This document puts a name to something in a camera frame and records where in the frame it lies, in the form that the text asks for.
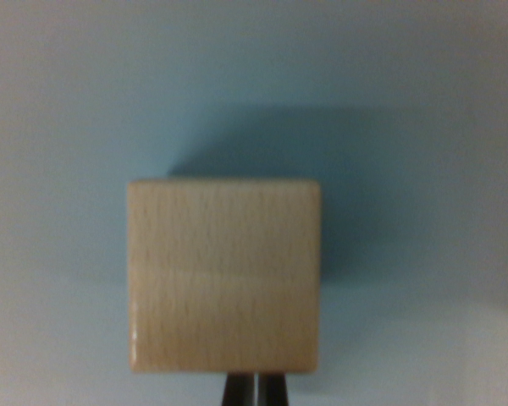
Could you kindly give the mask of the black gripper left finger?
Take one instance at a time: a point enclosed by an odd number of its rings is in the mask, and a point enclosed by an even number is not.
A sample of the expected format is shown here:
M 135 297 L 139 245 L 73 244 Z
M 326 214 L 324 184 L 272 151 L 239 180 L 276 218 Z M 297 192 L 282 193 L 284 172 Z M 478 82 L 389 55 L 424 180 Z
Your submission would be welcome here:
M 255 403 L 255 375 L 229 373 L 226 377 L 222 406 L 253 406 Z

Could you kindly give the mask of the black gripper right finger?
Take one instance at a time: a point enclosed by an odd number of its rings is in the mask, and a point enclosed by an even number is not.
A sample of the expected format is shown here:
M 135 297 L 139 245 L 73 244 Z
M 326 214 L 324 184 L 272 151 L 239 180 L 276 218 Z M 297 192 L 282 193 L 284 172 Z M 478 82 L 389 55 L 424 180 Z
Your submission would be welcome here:
M 283 373 L 258 376 L 257 406 L 289 406 L 286 377 Z

